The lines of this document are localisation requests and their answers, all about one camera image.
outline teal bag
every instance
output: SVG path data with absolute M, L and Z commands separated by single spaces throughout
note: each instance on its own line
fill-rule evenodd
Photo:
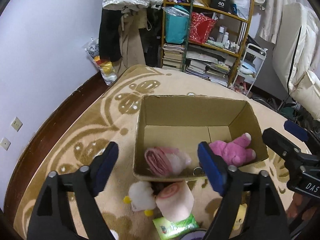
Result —
M 175 8 L 189 13 L 185 8 L 174 5 Z M 188 18 L 165 14 L 165 40 L 169 43 L 181 44 L 187 36 Z

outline bookshelf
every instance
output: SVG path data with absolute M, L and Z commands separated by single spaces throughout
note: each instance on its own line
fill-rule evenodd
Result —
M 164 0 L 164 5 L 163 6 L 164 7 L 173 6 L 173 5 L 176 5 L 176 4 L 177 3 L 175 3 L 175 2 L 169 2 L 168 0 Z M 249 28 L 250 28 L 250 24 L 251 24 L 251 19 L 252 19 L 252 15 L 253 15 L 254 0 L 251 0 L 251 3 L 250 3 L 250 10 L 249 10 L 248 20 L 242 19 L 242 18 L 240 18 L 240 17 L 238 17 L 236 15 L 233 15 L 233 14 L 227 13 L 227 12 L 223 12 L 223 11 L 220 11 L 220 10 L 217 10 L 217 9 L 195 5 L 195 4 L 193 4 L 193 0 L 191 0 L 191 3 L 179 3 L 178 5 L 190 7 L 190 10 L 189 10 L 190 17 L 191 17 L 191 14 L 193 12 L 193 8 L 199 8 L 199 9 L 202 9 L 204 11 L 206 11 L 206 10 L 207 11 L 213 11 L 213 12 L 216 12 L 217 14 L 225 15 L 227 17 L 230 17 L 230 18 L 233 18 L 233 19 L 239 21 L 239 29 L 238 29 L 238 31 L 237 32 L 231 31 L 231 33 L 233 33 L 236 36 L 236 44 L 238 44 L 240 46 L 240 49 L 239 49 L 238 53 L 234 53 L 233 51 L 230 51 L 230 50 L 227 50 L 227 49 L 222 49 L 222 48 L 219 48 L 219 47 L 216 47 L 216 46 L 213 46 L 213 45 L 209 45 L 209 44 L 206 44 L 206 43 L 199 44 L 199 43 L 195 43 L 195 42 L 192 42 L 192 41 L 186 41 L 186 44 L 185 44 L 185 50 L 188 49 L 188 43 L 192 43 L 192 44 L 200 45 L 200 46 L 203 46 L 203 47 L 206 47 L 206 48 L 209 48 L 209 49 L 225 52 L 225 53 L 235 57 L 236 58 L 235 63 L 231 67 L 229 75 L 228 75 L 228 87 L 229 87 L 233 83 L 233 81 L 234 81 L 234 79 L 236 77 L 237 68 L 238 68 L 238 65 L 239 65 L 239 63 L 241 61 L 242 53 L 243 53 L 243 51 L 245 49 L 245 43 L 246 43 L 246 40 L 247 40 L 247 37 L 248 37 Z M 162 26 L 163 26 L 163 28 L 162 28 L 162 36 L 161 36 L 161 67 L 162 67 L 162 58 L 164 56 L 164 50 L 162 48 L 163 48 L 163 45 L 165 43 L 165 11 L 163 11 Z M 185 72 L 185 69 L 186 69 L 185 57 L 186 57 L 186 53 L 184 53 L 184 58 L 183 58 L 184 65 L 182 66 L 182 70 L 181 70 L 183 72 Z
M 164 5 L 167 5 L 167 4 L 176 5 L 177 3 L 175 3 L 175 2 L 164 2 Z M 189 3 L 179 3 L 179 5 L 190 6 Z M 226 16 L 231 17 L 233 19 L 236 19 L 238 21 L 248 23 L 248 20 L 242 19 L 242 18 L 238 17 L 237 15 L 233 15 L 231 13 L 226 13 L 224 11 L 220 11 L 220 10 L 217 10 L 217 9 L 213 9 L 213 8 L 205 7 L 205 6 L 201 6 L 201 5 L 196 5 L 196 4 L 194 4 L 193 7 L 204 9 L 204 10 L 208 10 L 208 11 L 212 11 L 212 12 L 216 12 L 218 14 L 223 14 L 223 15 L 226 15 Z
M 228 49 L 222 49 L 222 48 L 219 48 L 217 46 L 213 46 L 213 45 L 206 44 L 206 43 L 196 43 L 196 42 L 193 42 L 193 41 L 189 41 L 189 43 L 200 45 L 200 46 L 203 46 L 203 47 L 206 47 L 206 48 L 209 48 L 209 49 L 215 49 L 215 50 L 218 50 L 218 51 L 221 51 L 221 52 L 225 52 L 225 53 L 228 53 L 229 55 L 234 56 L 234 57 L 239 57 L 239 54 L 236 54 L 233 51 L 228 50 Z

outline blue gripper pad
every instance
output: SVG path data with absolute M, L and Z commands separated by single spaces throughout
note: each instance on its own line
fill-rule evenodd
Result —
M 306 130 L 304 130 L 299 125 L 295 124 L 294 122 L 291 122 L 290 120 L 287 120 L 284 122 L 284 129 L 294 135 L 296 138 L 298 138 L 302 142 L 307 142 L 309 139 L 308 133 Z
M 99 167 L 94 172 L 93 176 L 93 196 L 97 196 L 102 192 L 107 184 L 111 171 L 116 164 L 119 155 L 119 147 L 115 142 L 110 142 L 103 154 L 93 159 L 93 162 L 97 159 Z
M 228 187 L 228 166 L 225 161 L 215 155 L 206 142 L 199 143 L 198 158 L 213 190 L 224 196 Z

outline pink plush toy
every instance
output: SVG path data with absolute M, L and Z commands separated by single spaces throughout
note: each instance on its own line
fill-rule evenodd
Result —
M 215 141 L 209 146 L 215 155 L 221 156 L 228 165 L 240 167 L 256 158 L 252 149 L 246 149 L 251 143 L 251 135 L 244 133 L 232 142 Z

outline rug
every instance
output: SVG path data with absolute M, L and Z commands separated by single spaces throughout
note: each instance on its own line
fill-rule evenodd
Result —
M 302 151 L 306 151 L 305 144 L 284 130 L 286 119 L 265 106 L 196 76 L 135 65 L 126 70 L 117 82 L 73 123 L 38 168 L 23 195 L 14 221 L 15 230 L 24 239 L 33 206 L 47 174 L 53 170 L 59 174 L 74 172 L 82 165 L 89 165 L 110 141 L 118 143 L 119 159 L 105 190 L 95 198 L 103 218 L 109 228 L 119 235 L 120 240 L 159 239 L 153 218 L 146 217 L 143 212 L 132 212 L 131 206 L 123 203 L 129 186 L 137 181 L 132 173 L 135 129 L 140 99 L 146 94 L 196 94 L 247 100 L 257 116 L 261 130 L 273 127 Z M 251 166 L 247 172 L 258 173 L 261 169 L 269 171 L 287 209 L 293 195 L 293 192 L 286 188 L 289 173 L 278 155 L 270 149 L 268 154 L 267 160 Z M 195 198 L 192 213 L 201 228 L 208 228 L 221 198 L 212 190 L 207 180 L 191 181 L 188 185 Z M 77 232 L 87 237 L 75 197 L 69 194 L 68 198 Z

